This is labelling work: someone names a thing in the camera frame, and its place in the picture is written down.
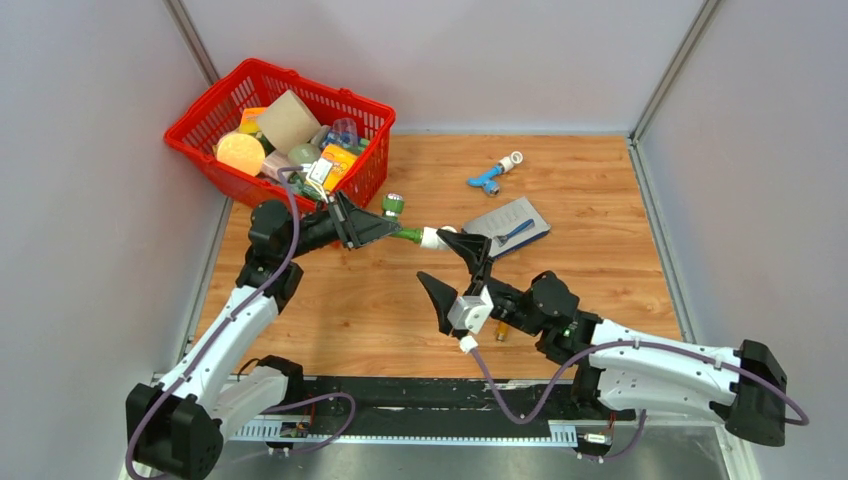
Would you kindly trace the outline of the green water faucet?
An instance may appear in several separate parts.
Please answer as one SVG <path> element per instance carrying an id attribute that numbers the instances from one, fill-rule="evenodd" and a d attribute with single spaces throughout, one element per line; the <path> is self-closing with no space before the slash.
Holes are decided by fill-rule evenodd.
<path id="1" fill-rule="evenodd" d="M 384 219 L 400 224 L 400 216 L 405 209 L 404 197 L 394 192 L 385 194 L 381 201 L 381 209 Z M 401 227 L 398 232 L 392 234 L 392 237 L 420 245 L 423 239 L 423 230 L 421 228 Z"/>

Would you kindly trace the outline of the white pipe elbow fitting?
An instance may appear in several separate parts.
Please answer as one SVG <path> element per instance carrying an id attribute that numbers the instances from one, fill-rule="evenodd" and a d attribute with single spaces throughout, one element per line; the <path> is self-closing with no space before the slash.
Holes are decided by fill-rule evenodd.
<path id="1" fill-rule="evenodd" d="M 419 246 L 423 249 L 450 251 L 451 247 L 439 236 L 441 231 L 457 232 L 452 226 L 443 226 L 440 228 L 423 227 L 421 229 Z"/>

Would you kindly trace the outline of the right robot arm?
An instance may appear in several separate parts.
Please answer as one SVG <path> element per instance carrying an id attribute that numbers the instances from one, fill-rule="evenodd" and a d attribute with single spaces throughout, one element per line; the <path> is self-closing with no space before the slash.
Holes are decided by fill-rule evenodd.
<path id="1" fill-rule="evenodd" d="M 736 347 L 704 346 L 647 334 L 580 308 L 580 299 L 552 271 L 529 287 L 494 278 L 491 239 L 480 234 L 426 228 L 425 248 L 448 250 L 468 269 L 458 292 L 418 272 L 439 331 L 467 354 L 480 354 L 475 335 L 494 319 L 535 338 L 544 357 L 576 370 L 573 410 L 592 419 L 603 411 L 657 410 L 718 422 L 751 443 L 781 447 L 791 420 L 787 376 L 770 348 L 745 339 Z"/>

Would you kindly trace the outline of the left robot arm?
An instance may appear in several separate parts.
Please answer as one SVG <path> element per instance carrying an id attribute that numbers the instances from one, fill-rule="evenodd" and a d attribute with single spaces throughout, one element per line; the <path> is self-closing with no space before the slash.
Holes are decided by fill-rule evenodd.
<path id="1" fill-rule="evenodd" d="M 190 351 L 159 381 L 138 384 L 125 403 L 125 470 L 157 479 L 205 479 L 225 442 L 270 407 L 289 415 L 306 399 L 296 365 L 276 357 L 229 386 L 233 369 L 293 299 L 303 277 L 295 258 L 333 243 L 352 250 L 399 232 L 392 220 L 357 206 L 345 193 L 302 214 L 295 198 L 267 200 L 250 216 L 245 263 L 225 306 Z"/>

